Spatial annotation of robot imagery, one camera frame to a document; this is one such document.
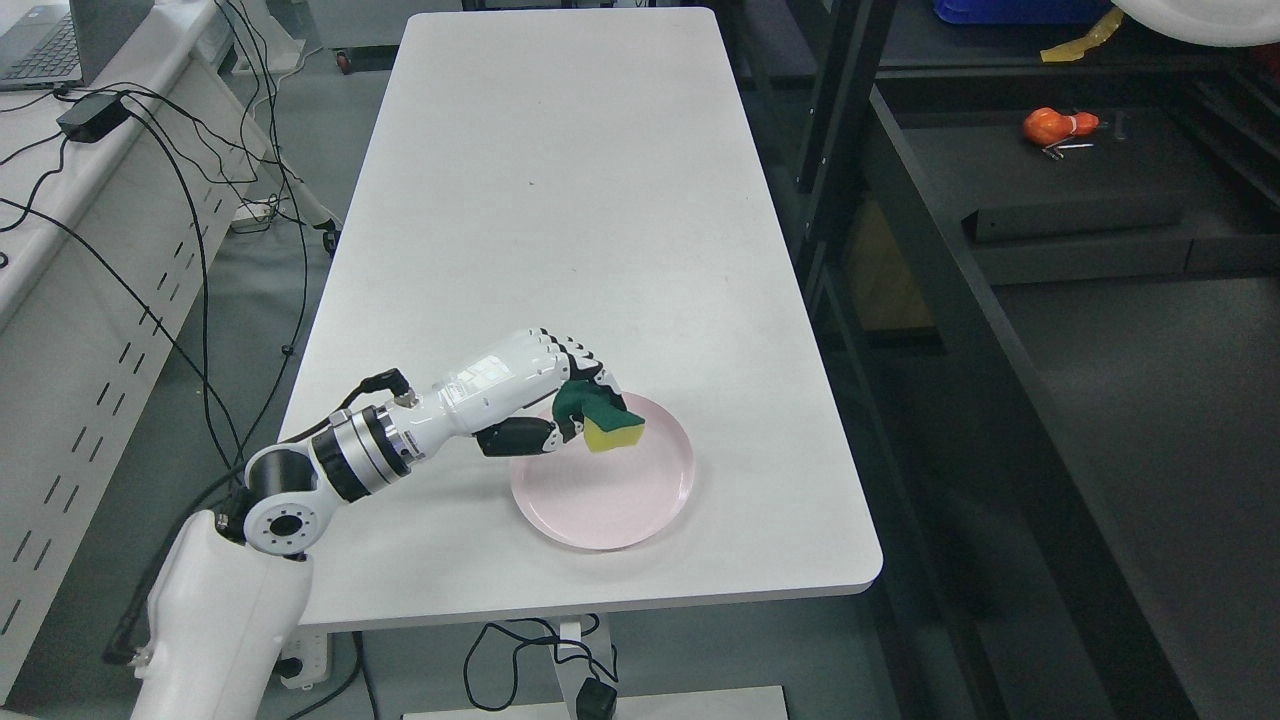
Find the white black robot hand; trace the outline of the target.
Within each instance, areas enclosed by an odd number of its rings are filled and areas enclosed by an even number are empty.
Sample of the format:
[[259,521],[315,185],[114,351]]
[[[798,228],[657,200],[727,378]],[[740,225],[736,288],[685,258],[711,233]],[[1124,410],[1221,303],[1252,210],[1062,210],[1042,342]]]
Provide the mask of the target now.
[[472,437],[486,456],[552,454],[582,434],[589,413],[632,418],[605,365],[582,343],[543,328],[520,331],[440,378],[412,407],[392,407],[416,459]]

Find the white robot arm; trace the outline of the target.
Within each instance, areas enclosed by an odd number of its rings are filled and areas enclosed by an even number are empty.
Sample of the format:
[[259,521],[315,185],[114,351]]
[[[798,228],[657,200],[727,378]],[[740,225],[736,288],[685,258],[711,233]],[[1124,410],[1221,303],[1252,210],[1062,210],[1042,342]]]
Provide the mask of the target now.
[[140,680],[134,719],[252,719],[314,578],[308,548],[335,510],[379,478],[357,456],[387,442],[376,409],[343,401],[325,420],[236,469],[216,512],[200,495],[166,533],[102,652]]

